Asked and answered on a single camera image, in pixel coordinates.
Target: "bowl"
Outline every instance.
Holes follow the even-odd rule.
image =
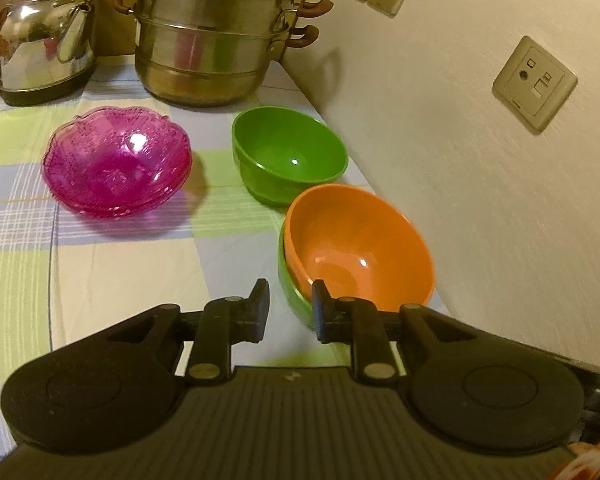
[[[347,169],[349,155],[324,124],[289,108],[261,106],[234,121],[234,160],[257,200],[287,206],[305,189],[332,182]]]
[[[327,184],[298,196],[286,214],[284,251],[305,298],[322,279],[334,298],[363,298],[398,312],[405,303],[427,304],[435,287],[431,255],[416,228],[356,187]]]
[[[278,278],[291,310],[305,326],[314,329],[314,310],[311,302],[300,293],[286,266],[284,226],[280,229],[280,242],[278,243]]]
[[[42,161],[51,193],[69,209],[119,218],[158,207],[184,184],[192,155],[185,131],[143,107],[101,107],[53,134]]]

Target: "ribbed black surface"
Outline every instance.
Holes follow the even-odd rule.
[[[57,456],[18,448],[0,480],[544,480],[564,449],[499,458],[423,430],[392,390],[346,368],[240,368],[197,388],[154,434],[118,451]]]

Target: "green bowl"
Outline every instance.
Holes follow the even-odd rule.
[[[311,307],[311,303],[300,293],[286,266],[284,224],[282,225],[282,229],[280,229],[280,241],[278,243],[278,278],[291,309],[305,326],[314,330],[314,310]]]
[[[249,192],[267,205],[289,205],[305,189],[347,169],[342,141],[321,122],[289,108],[243,111],[232,127],[234,160]]]

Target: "orange bowl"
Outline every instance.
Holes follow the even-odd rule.
[[[394,207],[357,187],[325,184],[300,194],[285,218],[288,269],[305,298],[324,280],[334,298],[373,301],[398,312],[427,304],[433,261],[416,228]]]

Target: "checkered tablecloth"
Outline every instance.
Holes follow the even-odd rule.
[[[21,364],[159,303],[199,310],[211,299],[270,284],[265,339],[234,347],[234,364],[336,365],[346,352],[320,345],[292,313],[278,282],[284,213],[256,202],[231,152],[235,115],[259,104],[320,116],[278,63],[254,96],[191,110],[152,98],[132,57],[103,58],[84,91],[41,107],[0,99],[0,388]],[[49,137],[76,114],[145,106],[182,126],[197,157],[184,188],[157,210],[117,221],[74,216],[40,175]],[[341,182],[371,190],[353,161]],[[437,294],[430,306],[444,310]],[[14,446],[0,416],[0,459]]]

